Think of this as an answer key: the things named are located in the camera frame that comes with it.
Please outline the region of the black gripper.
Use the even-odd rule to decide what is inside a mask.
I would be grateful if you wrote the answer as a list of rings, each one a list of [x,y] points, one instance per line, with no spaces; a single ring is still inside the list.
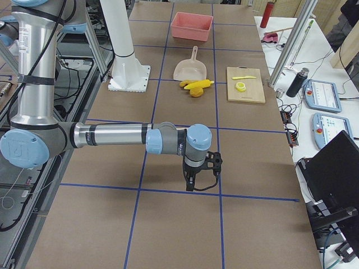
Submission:
[[[183,159],[183,175],[186,179],[186,191],[193,192],[196,175],[202,170],[212,170],[215,177],[219,177],[222,171],[222,157],[219,152],[208,151],[204,160],[192,161],[186,156]]]

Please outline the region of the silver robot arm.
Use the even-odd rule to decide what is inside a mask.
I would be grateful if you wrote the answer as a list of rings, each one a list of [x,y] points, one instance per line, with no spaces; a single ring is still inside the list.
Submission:
[[[19,23],[17,114],[1,137],[1,153],[12,165],[30,169],[69,149],[84,146],[144,144],[151,154],[183,158],[188,191],[195,177],[212,170],[219,178],[220,153],[211,152],[212,133],[203,124],[177,129],[172,123],[94,124],[60,122],[53,116],[57,34],[86,30],[84,1],[14,1]]]

